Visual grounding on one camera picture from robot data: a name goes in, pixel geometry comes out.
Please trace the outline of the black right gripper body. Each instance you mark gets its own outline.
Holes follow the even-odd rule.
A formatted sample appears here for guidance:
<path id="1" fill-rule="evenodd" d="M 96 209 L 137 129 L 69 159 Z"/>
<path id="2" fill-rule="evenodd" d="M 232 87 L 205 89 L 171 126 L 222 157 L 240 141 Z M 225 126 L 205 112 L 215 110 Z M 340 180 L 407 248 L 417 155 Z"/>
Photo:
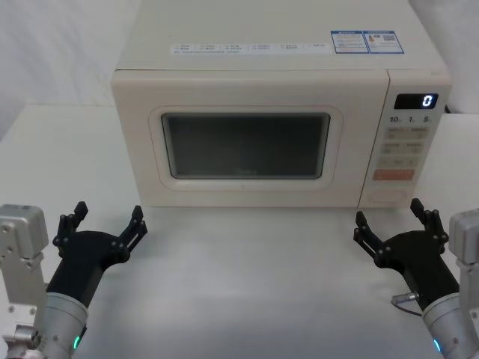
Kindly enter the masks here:
<path id="1" fill-rule="evenodd" d="M 459 284 L 442 259 L 448 235 L 413 230 L 384 241 L 376 250 L 375 264 L 397 271 L 425 310 L 434 301 L 459 292 Z"/>

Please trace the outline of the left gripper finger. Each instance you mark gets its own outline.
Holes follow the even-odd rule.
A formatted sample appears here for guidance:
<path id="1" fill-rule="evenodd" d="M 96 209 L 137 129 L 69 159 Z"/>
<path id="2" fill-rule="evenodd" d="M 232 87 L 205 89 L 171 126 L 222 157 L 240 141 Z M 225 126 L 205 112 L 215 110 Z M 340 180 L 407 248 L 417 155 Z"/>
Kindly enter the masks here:
<path id="1" fill-rule="evenodd" d="M 136 245 L 147 234 L 144 213 L 135 206 L 125 230 L 112 242 L 112 254 L 115 262 L 127 262 Z"/>
<path id="2" fill-rule="evenodd" d="M 73 213 L 61 215 L 58 223 L 57 234 L 52 240 L 52 244 L 58 249 L 58 254 L 64 254 L 64 247 L 69 242 L 70 237 L 76 233 L 78 226 L 88 214 L 86 202 L 77 203 Z"/>

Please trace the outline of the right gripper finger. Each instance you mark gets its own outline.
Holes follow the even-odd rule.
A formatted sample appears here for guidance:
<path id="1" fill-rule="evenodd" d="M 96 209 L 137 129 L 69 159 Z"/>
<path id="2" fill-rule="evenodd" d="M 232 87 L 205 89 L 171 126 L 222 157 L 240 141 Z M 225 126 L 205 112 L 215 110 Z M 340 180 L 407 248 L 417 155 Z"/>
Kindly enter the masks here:
<path id="1" fill-rule="evenodd" d="M 369 227 L 362 211 L 356 213 L 356 228 L 353 240 L 373 259 L 376 266 L 391 265 L 391 248 L 388 242 L 381 240 Z"/>
<path id="2" fill-rule="evenodd" d="M 418 198 L 412 199 L 410 209 L 424 226 L 424 230 L 433 237 L 440 248 L 443 248 L 448 242 L 448 234 L 442 225 L 439 211 L 437 209 L 425 209 L 423 203 Z"/>

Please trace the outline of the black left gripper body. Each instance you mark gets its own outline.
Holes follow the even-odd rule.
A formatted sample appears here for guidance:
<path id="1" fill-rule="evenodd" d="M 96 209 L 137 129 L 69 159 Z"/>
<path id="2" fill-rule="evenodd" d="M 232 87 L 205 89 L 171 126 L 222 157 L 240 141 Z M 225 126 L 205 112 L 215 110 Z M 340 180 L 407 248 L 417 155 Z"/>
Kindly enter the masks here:
<path id="1" fill-rule="evenodd" d="M 130 257 L 129 248 L 120 238 L 104 232 L 58 235 L 53 245 L 61 261 L 46 291 L 71 297 L 84 307 L 90 305 L 104 272 Z"/>

